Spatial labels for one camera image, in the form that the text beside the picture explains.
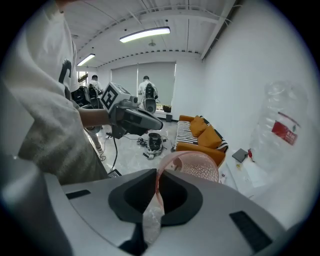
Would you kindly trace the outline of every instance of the orange sofa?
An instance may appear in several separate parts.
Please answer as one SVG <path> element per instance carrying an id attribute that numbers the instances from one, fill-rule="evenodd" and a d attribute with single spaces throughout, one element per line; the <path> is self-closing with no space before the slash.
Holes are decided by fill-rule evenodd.
<path id="1" fill-rule="evenodd" d="M 194 117 L 191 117 L 191 116 L 180 115 L 180 117 L 179 117 L 179 121 L 186 121 L 186 122 L 181 122 L 181 125 L 185 125 L 184 126 L 184 129 L 185 129 L 184 132 L 189 133 L 189 136 L 190 136 L 191 132 L 190 132 L 190 128 L 189 128 L 189 131 L 186 131 L 188 129 L 187 128 L 188 127 L 188 123 L 187 122 L 191 123 L 193 120 L 194 120 Z M 218 147 L 218 149 L 212 149 L 210 147 L 194 144 L 195 141 L 197 141 L 197 138 L 195 138 L 194 136 L 193 136 L 192 140 L 193 140 L 193 142 L 192 141 L 189 141 L 189 142 L 179 142 L 178 141 L 177 144 L 176 144 L 176 149 L 175 150 L 176 151 L 199 151 L 199 152 L 203 152 L 203 153 L 207 154 L 209 157 L 211 157 L 218 167 L 221 166 L 221 164 L 225 160 L 226 151 L 228 150 L 228 144 L 226 143 L 226 141 L 223 138 L 222 138 L 223 145 Z"/>

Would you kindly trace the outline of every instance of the floor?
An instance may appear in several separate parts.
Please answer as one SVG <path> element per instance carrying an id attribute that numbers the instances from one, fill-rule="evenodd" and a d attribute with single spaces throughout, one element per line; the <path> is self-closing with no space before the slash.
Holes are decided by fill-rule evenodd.
<path id="1" fill-rule="evenodd" d="M 99 141 L 102 145 L 102 149 L 105 151 L 102 156 L 105 156 L 105 160 L 102 162 L 107 172 L 114 163 L 116 157 L 116 148 L 113 139 L 105 139 L 106 132 L 110 132 L 111 127 L 106 125 L 98 133 Z M 172 144 L 175 143 L 177 133 L 176 122 L 163 121 L 163 128 L 161 130 L 150 131 L 150 133 L 158 133 L 162 136 L 166 136 Z M 144 169 L 157 168 L 161 159 L 170 154 L 172 148 L 171 142 L 167 140 L 163 143 L 163 146 L 167 149 L 163 149 L 160 155 L 155 156 L 153 159 L 147 159 L 143 153 L 146 151 L 145 147 L 137 145 L 137 139 L 140 136 L 127 134 L 121 139 L 115 139 L 115 143 L 118 149 L 118 156 L 114 168 L 116 168 L 122 175 L 134 173 Z M 141 136 L 143 139 L 148 139 L 148 135 Z"/>

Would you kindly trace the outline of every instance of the ceiling light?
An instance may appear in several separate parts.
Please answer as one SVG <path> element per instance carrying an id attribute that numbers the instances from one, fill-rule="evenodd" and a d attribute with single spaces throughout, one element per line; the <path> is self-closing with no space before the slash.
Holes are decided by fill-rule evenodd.
<path id="1" fill-rule="evenodd" d="M 129 41 L 135 40 L 135 39 L 150 37 L 150 36 L 154 36 L 154 35 L 162 35 L 162 34 L 170 34 L 170 27 L 163 26 L 163 27 L 146 29 L 143 31 L 139 31 L 139 32 L 132 33 L 132 34 L 126 35 L 124 37 L 121 37 L 120 41 L 122 43 L 126 43 Z"/>
<path id="2" fill-rule="evenodd" d="M 81 61 L 78 66 L 82 66 L 83 64 L 85 64 L 87 61 L 91 60 L 94 56 L 96 56 L 95 54 L 90 54 L 88 57 L 86 57 L 83 61 Z"/>

